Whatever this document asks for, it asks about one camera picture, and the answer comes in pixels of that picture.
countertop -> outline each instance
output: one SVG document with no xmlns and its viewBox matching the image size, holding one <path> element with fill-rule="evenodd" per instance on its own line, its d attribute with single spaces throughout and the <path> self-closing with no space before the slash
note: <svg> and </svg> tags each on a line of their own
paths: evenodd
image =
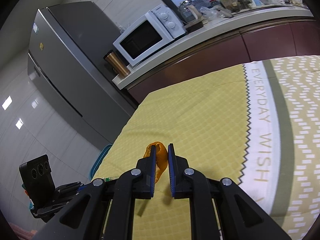
<svg viewBox="0 0 320 240">
<path fill-rule="evenodd" d="M 151 57 L 142 61 L 136 65 L 131 70 L 131 73 L 125 78 L 121 79 L 118 75 L 112 81 L 119 89 L 125 88 L 138 77 L 142 76 L 144 73 L 155 68 L 169 58 L 215 36 L 261 21 L 298 16 L 313 17 L 312 13 L 308 9 L 292 6 L 245 12 L 233 18 L 220 18 L 213 20 L 205 24 L 201 29 L 182 37 L 181 39 L 175 41 Z"/>
</svg>

cabinet door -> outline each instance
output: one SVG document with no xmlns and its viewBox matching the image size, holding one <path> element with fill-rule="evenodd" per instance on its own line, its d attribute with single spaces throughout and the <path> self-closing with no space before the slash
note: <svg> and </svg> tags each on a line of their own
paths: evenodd
<svg viewBox="0 0 320 240">
<path fill-rule="evenodd" d="M 251 61 L 296 56 L 289 24 L 253 31 L 242 37 Z"/>
<path fill-rule="evenodd" d="M 320 26 L 315 21 L 290 23 L 297 56 L 320 55 Z"/>
<path fill-rule="evenodd" d="M 250 62 L 250 59 L 243 39 L 238 35 L 160 70 L 128 91 L 141 103 L 152 91 L 247 62 Z"/>
</svg>

microwave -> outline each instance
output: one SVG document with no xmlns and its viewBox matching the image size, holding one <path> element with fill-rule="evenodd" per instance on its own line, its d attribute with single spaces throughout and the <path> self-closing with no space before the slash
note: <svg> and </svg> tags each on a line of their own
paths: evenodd
<svg viewBox="0 0 320 240">
<path fill-rule="evenodd" d="M 185 33 L 175 13 L 160 4 L 130 25 L 113 45 L 135 66 Z"/>
</svg>

floor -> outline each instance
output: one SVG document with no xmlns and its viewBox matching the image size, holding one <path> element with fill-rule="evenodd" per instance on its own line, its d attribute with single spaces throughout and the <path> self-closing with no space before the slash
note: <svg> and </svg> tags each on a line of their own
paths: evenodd
<svg viewBox="0 0 320 240">
<path fill-rule="evenodd" d="M 9 96 L 12 103 L 4 110 L 1 105 Z M 30 81 L 26 49 L 0 70 L 0 209 L 9 222 L 28 231 L 44 225 L 29 211 L 20 164 L 47 154 L 56 187 L 75 181 L 88 183 L 99 153 Z"/>
</svg>

gray refrigerator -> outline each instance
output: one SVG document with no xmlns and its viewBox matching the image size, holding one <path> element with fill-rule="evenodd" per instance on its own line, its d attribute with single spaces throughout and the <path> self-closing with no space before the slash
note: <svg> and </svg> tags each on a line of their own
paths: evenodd
<svg viewBox="0 0 320 240">
<path fill-rule="evenodd" d="M 120 36 L 92 2 L 39 9 L 33 24 L 28 75 L 45 99 L 79 134 L 103 149 L 137 108 L 103 56 Z"/>
</svg>

